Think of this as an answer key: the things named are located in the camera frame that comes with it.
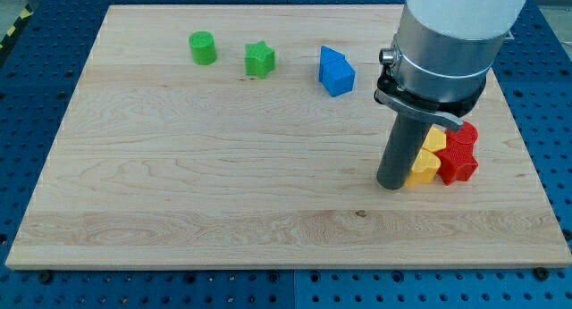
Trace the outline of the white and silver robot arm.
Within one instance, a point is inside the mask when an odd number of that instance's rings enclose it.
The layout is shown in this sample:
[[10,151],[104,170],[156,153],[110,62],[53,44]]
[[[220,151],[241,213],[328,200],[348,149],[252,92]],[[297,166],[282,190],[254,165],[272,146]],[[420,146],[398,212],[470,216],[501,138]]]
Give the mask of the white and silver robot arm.
[[457,131],[526,0],[406,0],[390,47],[379,54],[375,98],[394,129]]

